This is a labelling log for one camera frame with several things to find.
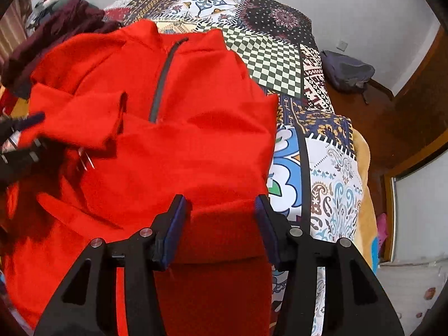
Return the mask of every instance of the wall outlet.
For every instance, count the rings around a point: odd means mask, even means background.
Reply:
[[[346,43],[345,41],[341,40],[339,42],[339,44],[336,46],[337,49],[342,50],[343,52],[346,51],[347,47],[348,47],[348,43]]]

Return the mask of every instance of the striped curtain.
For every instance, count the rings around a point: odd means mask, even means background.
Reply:
[[[0,68],[12,51],[26,39],[25,22],[31,0],[14,0],[0,20]]]

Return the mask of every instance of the folded red fabric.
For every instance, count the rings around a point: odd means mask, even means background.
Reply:
[[[31,112],[44,111],[46,120],[21,144],[44,136],[68,146],[8,201],[14,243],[5,275],[25,319],[37,323],[89,239],[129,237],[180,193],[192,212],[173,266],[177,280],[156,278],[169,335],[267,334],[270,266],[254,200],[267,194],[278,99],[250,79],[221,31],[161,35],[141,20],[78,35],[48,53],[32,80]],[[83,169],[80,147],[95,168]],[[123,284],[117,287],[125,335]]]

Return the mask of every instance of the bed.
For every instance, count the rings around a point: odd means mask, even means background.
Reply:
[[[267,183],[274,210],[292,225],[299,224],[301,166],[294,145],[298,124],[310,156],[313,236],[333,242],[350,238],[375,270],[378,244],[367,188],[369,148],[350,119],[334,113],[308,17],[274,0],[119,0],[105,11],[106,20],[125,26],[150,19],[167,34],[222,30],[228,49],[239,54],[265,94],[279,95],[276,147]],[[24,111],[26,102],[19,100],[15,112]],[[286,276],[272,270],[271,330]],[[320,269],[313,335],[322,333],[324,286],[325,272]]]

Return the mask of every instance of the gray bag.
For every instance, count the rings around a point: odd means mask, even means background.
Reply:
[[[362,93],[375,73],[370,64],[330,50],[323,50],[320,57],[325,76],[338,91]]]

